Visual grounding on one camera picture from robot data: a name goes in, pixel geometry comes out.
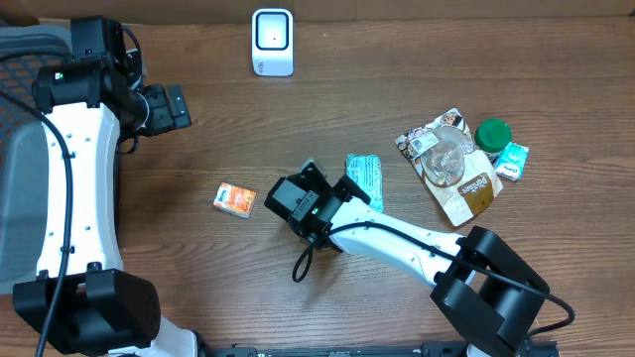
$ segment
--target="jar with green lid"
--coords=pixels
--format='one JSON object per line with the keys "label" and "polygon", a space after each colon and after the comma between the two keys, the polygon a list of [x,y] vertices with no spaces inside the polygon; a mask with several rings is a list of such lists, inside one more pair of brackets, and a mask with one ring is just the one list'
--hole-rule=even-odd
{"label": "jar with green lid", "polygon": [[500,153],[512,141],[512,130],[500,119],[487,119],[476,129],[474,143],[485,152],[489,162],[494,164]]}

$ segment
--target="green bottle cap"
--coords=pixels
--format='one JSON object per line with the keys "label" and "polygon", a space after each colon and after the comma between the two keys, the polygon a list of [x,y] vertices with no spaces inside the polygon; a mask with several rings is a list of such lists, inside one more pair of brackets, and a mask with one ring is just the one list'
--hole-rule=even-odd
{"label": "green bottle cap", "polygon": [[512,141],[512,130],[500,119],[487,119],[476,129],[474,142],[487,153],[498,153]]}

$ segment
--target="light blue package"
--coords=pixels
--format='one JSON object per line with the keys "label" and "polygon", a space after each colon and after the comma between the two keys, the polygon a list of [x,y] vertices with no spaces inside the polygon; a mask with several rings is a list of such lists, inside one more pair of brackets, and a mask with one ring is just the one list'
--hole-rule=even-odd
{"label": "light blue package", "polygon": [[384,211],[384,192],[382,189],[381,161],[375,155],[346,156],[346,174],[370,196],[372,209]]}
{"label": "light blue package", "polygon": [[510,180],[518,180],[523,176],[525,163],[529,156],[529,148],[516,143],[509,143],[500,153],[496,162],[496,173]]}

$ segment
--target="orange packet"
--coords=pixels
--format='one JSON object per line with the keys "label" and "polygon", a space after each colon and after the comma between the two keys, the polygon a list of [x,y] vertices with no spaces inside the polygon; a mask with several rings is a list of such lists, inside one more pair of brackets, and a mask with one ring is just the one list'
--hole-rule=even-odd
{"label": "orange packet", "polygon": [[238,217],[249,218],[255,202],[256,192],[223,182],[216,193],[214,206]]}

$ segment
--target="blue and white packet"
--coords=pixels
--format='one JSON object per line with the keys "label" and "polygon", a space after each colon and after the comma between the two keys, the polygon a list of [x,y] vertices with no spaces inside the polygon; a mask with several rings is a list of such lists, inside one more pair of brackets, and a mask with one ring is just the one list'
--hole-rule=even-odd
{"label": "blue and white packet", "polygon": [[370,196],[368,204],[372,209],[384,211],[381,161],[375,155],[346,156],[346,174]]}
{"label": "blue and white packet", "polygon": [[510,180],[519,180],[523,176],[527,157],[529,157],[528,147],[509,143],[496,162],[496,173]]}

